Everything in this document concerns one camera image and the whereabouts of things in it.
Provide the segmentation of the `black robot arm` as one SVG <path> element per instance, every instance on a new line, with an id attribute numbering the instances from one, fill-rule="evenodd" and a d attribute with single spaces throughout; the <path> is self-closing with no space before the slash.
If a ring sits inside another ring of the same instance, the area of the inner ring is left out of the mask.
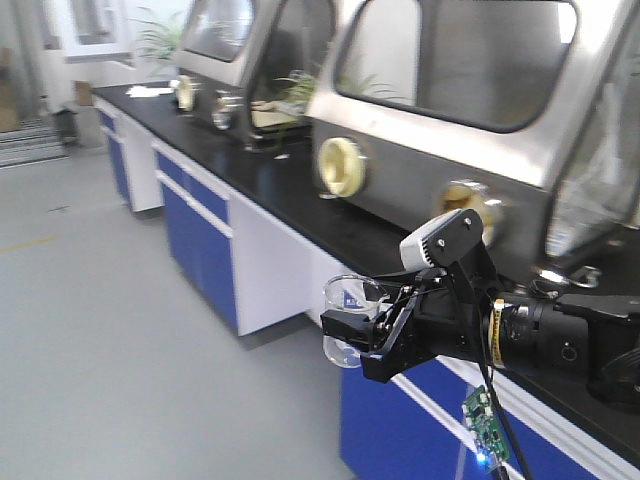
<path id="1" fill-rule="evenodd" d="M 437 356 L 518 375 L 563 379 L 597 401 L 639 411 L 639 300 L 502 292 L 496 282 L 427 269 L 382 282 L 396 300 L 376 314 L 329 307 L 325 335 L 361 358 L 364 375 L 388 382 Z"/>

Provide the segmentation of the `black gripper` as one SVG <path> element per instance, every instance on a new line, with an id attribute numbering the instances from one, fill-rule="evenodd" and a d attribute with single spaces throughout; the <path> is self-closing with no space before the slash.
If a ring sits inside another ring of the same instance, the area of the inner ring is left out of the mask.
<path id="1" fill-rule="evenodd" d="M 363 313 L 326 310 L 323 333 L 369 350 L 362 359 L 364 376 L 386 383 L 397 374 L 439 355 L 493 364 L 488 345 L 495 277 L 453 268 L 394 272 L 373 280 L 395 296 L 386 318 L 374 323 Z"/>

